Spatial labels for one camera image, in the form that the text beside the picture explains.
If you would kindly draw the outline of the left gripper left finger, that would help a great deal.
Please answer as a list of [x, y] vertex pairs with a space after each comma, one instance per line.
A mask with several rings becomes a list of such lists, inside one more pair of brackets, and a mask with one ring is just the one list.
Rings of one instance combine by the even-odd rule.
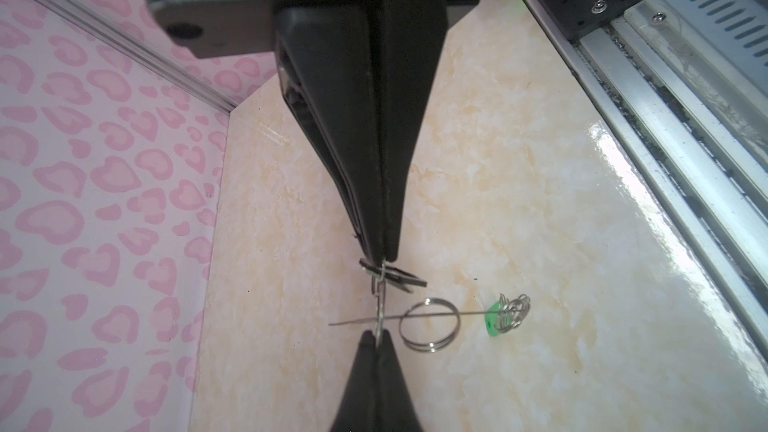
[[362, 334], [330, 431], [369, 432], [376, 422], [376, 339]]

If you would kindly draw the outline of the metal key holder plate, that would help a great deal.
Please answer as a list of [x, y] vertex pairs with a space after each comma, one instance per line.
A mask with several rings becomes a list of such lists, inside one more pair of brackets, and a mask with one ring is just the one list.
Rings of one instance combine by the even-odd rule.
[[503, 302], [496, 328], [498, 337], [519, 328], [532, 308], [532, 299], [526, 294], [516, 297], [499, 294], [495, 301], [483, 310], [462, 310], [453, 302], [436, 296], [425, 297], [411, 304], [404, 311], [396, 313], [387, 308], [390, 291], [401, 291], [386, 282], [379, 282], [375, 292], [375, 310], [371, 317], [356, 318], [331, 322], [331, 327], [368, 326], [376, 340], [381, 340], [382, 332], [389, 326], [397, 332], [403, 345], [420, 353], [435, 353], [447, 348], [459, 338], [468, 319], [475, 318], [482, 322], [485, 333], [486, 311], [497, 301]]

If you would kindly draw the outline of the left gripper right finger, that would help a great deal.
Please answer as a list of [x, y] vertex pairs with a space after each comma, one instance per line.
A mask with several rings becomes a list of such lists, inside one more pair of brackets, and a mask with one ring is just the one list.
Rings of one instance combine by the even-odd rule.
[[388, 330], [376, 347], [376, 430], [423, 430]]

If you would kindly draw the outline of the key with green tag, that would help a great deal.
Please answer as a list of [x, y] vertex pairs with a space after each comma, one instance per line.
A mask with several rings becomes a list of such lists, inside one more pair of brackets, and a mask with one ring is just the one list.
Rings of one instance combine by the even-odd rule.
[[496, 328], [499, 319], [499, 312], [503, 309], [503, 302], [497, 300], [485, 314], [485, 327], [490, 337], [498, 337], [500, 332]]

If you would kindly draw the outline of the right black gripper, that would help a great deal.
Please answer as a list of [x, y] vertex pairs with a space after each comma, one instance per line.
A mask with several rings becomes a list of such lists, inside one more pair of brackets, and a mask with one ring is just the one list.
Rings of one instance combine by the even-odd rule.
[[[365, 257], [375, 264], [398, 256], [408, 171], [448, 24], [478, 3], [146, 0], [165, 35], [199, 59], [273, 51], [277, 14], [283, 98], [331, 174]], [[381, 15], [380, 150], [364, 10]]]

